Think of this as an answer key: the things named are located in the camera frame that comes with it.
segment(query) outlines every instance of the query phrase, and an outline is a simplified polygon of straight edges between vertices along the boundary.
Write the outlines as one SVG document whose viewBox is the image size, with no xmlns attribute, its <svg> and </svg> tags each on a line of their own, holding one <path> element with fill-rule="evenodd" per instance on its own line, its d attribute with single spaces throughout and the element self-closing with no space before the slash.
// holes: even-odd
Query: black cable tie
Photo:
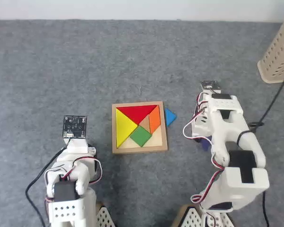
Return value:
<svg viewBox="0 0 284 227">
<path fill-rule="evenodd" d="M 241 132 L 241 133 L 239 134 L 238 139 L 237 139 L 237 145 L 239 145 L 241 136 L 243 136 L 245 133 L 248 133 L 248 132 L 252 132 L 252 131 L 251 131 L 251 130 L 246 130 L 246 131 L 243 131 L 243 132 Z"/>
</svg>

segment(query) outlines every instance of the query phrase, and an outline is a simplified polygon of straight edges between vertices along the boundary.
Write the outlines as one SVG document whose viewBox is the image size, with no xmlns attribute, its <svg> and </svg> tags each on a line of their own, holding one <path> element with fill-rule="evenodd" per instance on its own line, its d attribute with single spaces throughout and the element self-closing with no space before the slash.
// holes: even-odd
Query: blue triangle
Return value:
<svg viewBox="0 0 284 227">
<path fill-rule="evenodd" d="M 173 112 L 165 108 L 165 120 L 167 126 L 169 126 L 176 118 L 177 116 Z"/>
</svg>

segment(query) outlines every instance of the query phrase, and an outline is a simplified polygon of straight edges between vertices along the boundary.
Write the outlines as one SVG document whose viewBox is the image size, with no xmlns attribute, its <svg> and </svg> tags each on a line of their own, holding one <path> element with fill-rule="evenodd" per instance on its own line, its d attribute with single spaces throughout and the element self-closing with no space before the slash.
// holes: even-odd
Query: white cable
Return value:
<svg viewBox="0 0 284 227">
<path fill-rule="evenodd" d="M 202 114 L 202 112 L 203 112 L 203 111 L 200 111 L 200 112 L 198 112 L 196 115 L 193 116 L 193 118 L 184 126 L 184 128 L 183 128 L 183 130 L 182 130 L 182 133 L 183 133 L 183 135 L 185 136 L 185 138 L 187 138 L 187 139 L 191 139 L 191 140 L 193 140 L 193 139 L 204 139 L 204 140 L 207 140 L 211 145 L 213 145 L 213 143 L 211 142 L 211 140 L 208 139 L 208 138 L 205 137 L 205 136 L 192 136 L 192 137 L 189 137 L 189 136 L 187 136 L 187 135 L 185 134 L 185 129 L 186 129 L 186 127 L 189 126 L 189 125 L 196 119 L 197 116 L 199 116 L 200 114 Z"/>
<path fill-rule="evenodd" d="M 99 163 L 100 170 L 101 170 L 100 177 L 99 177 L 95 182 L 92 182 L 92 183 L 97 183 L 97 182 L 98 182 L 99 180 L 101 180 L 101 178 L 102 178 L 103 169 L 102 169 L 101 162 L 100 162 L 98 159 L 96 159 L 95 157 L 92 157 L 92 156 L 90 156 L 90 157 L 84 157 L 84 158 L 78 159 L 78 160 L 74 163 L 74 166 L 73 166 L 65 175 L 71 174 L 71 172 L 72 172 L 72 171 L 74 170 L 74 168 L 77 166 L 77 165 L 76 165 L 77 162 L 78 162 L 78 161 L 81 161 L 81 160 L 84 160 L 84 159 L 93 159 L 94 161 L 96 161 L 96 162 Z"/>
<path fill-rule="evenodd" d="M 50 172 L 50 171 L 57 171 L 57 170 L 64 170 L 65 172 L 67 172 L 64 168 L 62 168 L 63 165 L 61 166 L 57 166 L 57 167 L 54 167 L 54 168 L 51 168 L 51 169 L 48 169 L 45 171 L 44 173 L 44 181 L 45 181 L 45 186 L 47 186 L 48 182 L 47 182 L 47 173 Z"/>
<path fill-rule="evenodd" d="M 201 98 L 201 95 L 202 95 L 202 94 L 208 95 L 208 93 L 205 92 L 205 91 L 200 92 L 200 93 L 198 94 L 198 99 L 197 99 L 197 104 L 198 104 L 198 105 L 200 105 L 199 102 L 200 102 L 200 98 Z"/>
<path fill-rule="evenodd" d="M 190 197 L 190 200 L 191 200 L 192 203 L 197 204 L 197 203 L 200 203 L 202 200 L 204 200 L 204 197 L 207 196 L 207 194 L 210 190 L 211 184 L 213 183 L 214 179 L 216 178 L 216 176 L 220 172 L 221 172 L 221 170 L 218 170 L 212 175 L 212 177 L 210 178 L 210 181 L 208 182 L 208 184 L 207 184 L 207 186 L 204 190 L 204 193 L 202 195 L 201 194 L 194 194 Z"/>
<path fill-rule="evenodd" d="M 96 158 L 95 158 L 94 160 L 99 163 L 100 170 L 101 170 L 101 175 L 100 175 L 100 177 L 99 177 L 95 182 L 93 182 L 93 183 L 97 183 L 97 182 L 98 182 L 99 180 L 101 180 L 101 178 L 102 178 L 103 170 L 102 170 L 101 162 L 100 162 L 98 159 L 96 159 Z"/>
</svg>

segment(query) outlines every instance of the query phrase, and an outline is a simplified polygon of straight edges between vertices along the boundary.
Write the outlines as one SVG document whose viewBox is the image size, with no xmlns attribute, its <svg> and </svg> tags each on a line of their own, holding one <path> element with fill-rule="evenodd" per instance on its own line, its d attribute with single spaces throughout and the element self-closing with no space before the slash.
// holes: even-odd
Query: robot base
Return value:
<svg viewBox="0 0 284 227">
<path fill-rule="evenodd" d="M 192 204 L 181 207 L 171 227 L 235 227 L 235 225 L 226 213 L 206 213 L 198 205 Z"/>
</svg>

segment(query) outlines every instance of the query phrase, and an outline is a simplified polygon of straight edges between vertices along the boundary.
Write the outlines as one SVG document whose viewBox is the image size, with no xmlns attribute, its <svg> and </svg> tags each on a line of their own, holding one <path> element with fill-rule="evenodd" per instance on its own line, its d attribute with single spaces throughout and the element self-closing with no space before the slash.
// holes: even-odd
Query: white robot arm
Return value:
<svg viewBox="0 0 284 227">
<path fill-rule="evenodd" d="M 252 202 L 269 188 L 269 180 L 264 169 L 265 155 L 255 134 L 242 133 L 249 131 L 249 127 L 236 96 L 221 94 L 215 81 L 203 81 L 202 87 L 194 117 L 186 125 L 192 125 L 192 137 L 185 135 L 186 126 L 183 134 L 189 139 L 209 141 L 212 145 L 212 163 L 219 168 L 206 189 L 191 197 L 192 203 L 200 205 L 202 226 L 205 226 L 206 216 L 212 215 L 221 220 L 224 213 L 241 209 Z M 229 149 L 226 146 L 228 142 L 238 146 Z"/>
<path fill-rule="evenodd" d="M 44 173 L 48 216 L 52 227 L 96 227 L 96 193 L 90 183 L 102 177 L 96 149 L 85 140 L 86 116 L 65 116 L 63 138 L 67 148 Z M 96 180 L 96 164 L 101 174 Z"/>
</svg>

